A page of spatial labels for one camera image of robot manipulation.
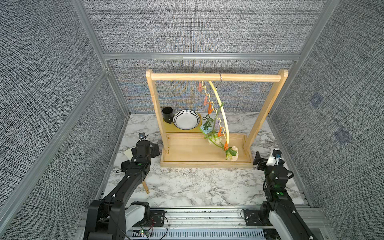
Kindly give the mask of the peach rose with stem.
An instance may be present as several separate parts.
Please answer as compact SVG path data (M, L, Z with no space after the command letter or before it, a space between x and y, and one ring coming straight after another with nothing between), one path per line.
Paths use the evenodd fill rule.
M210 145L214 145L218 148L220 148L225 154L226 154L226 161L236 161L239 157L239 150L236 146L229 146L229 149L227 151L224 150L224 144L226 141L223 141L221 137L217 137L216 135L210 135L205 136L205 139L207 139L208 143Z

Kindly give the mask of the yellow wavy clothes hanger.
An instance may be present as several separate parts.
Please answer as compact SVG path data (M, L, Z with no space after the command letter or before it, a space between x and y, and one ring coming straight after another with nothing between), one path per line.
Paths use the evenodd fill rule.
M212 90L213 90L213 93L215 94L215 97L217 99L217 102L218 102L218 108L215 108L214 107L214 102L211 100L211 95L207 92L207 86L205 86L204 84L204 81L200 81L202 82L203 84L203 90L202 92L204 92L205 96L209 96L209 103L212 103L213 105L213 112L210 114L211 118L214 118L215 117L215 110L219 110L220 106L223 105L223 102L221 101L220 99L220 96L218 94L218 90L217 90L217 87L213 84L212 81L208 81L208 83L210 84ZM227 118L226 118L226 114L225 114L225 111L224 111L224 108L222 106L222 109L219 111L219 117L221 118L221 126L224 127L224 135L222 137L224 137L226 139L226 142L229 144L229 140L230 140L230 133L229 133L229 130L228 130L228 122L227 122Z

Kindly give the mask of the blue flower with stem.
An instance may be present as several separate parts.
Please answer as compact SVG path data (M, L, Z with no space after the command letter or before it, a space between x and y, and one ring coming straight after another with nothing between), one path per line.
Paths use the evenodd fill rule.
M200 129L203 131L203 133L208 135L214 128L214 119L211 118L209 114L207 114L202 117L202 121L203 122Z

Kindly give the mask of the cream rose with stem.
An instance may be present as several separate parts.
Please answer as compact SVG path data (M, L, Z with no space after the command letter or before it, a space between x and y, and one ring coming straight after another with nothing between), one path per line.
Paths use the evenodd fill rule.
M209 118L211 126L207 130L207 135L210 144L220 145L222 136L224 135L224 127L221 126L221 118L219 117L219 111L222 109L220 106L219 110L215 110L215 117Z

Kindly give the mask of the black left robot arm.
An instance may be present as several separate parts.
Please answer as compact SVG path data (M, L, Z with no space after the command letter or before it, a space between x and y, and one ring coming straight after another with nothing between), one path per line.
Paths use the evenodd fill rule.
M150 172L152 158L160 155L159 145L140 140L132 149L132 153L132 159L121 164L121 170L125 175L118 185L103 199L92 201L88 207L85 240L129 239L127 230L149 218L148 203L133 203L129 207L131 223L128 225L126 204Z

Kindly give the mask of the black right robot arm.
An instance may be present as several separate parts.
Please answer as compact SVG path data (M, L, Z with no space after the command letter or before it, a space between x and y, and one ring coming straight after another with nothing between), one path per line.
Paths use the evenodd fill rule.
M253 164L265 175L263 191L266 200L260 208L260 222L272 224L282 240L316 240L287 192L286 184L294 173L284 167L281 155L280 150L273 150L273 165L268 165L268 159L262 158L259 152L254 158Z

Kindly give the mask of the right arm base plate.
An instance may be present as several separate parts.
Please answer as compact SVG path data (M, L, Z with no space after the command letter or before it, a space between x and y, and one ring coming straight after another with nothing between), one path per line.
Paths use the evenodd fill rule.
M263 226L264 224L260 220L259 213L259 210L243 209L241 210L241 217L244 219L246 226L248 227Z

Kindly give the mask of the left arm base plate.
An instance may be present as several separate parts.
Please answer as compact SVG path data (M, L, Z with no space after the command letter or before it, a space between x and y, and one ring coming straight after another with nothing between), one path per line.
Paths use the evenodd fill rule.
M148 217L144 218L145 227L163 227L165 222L165 211L150 211Z

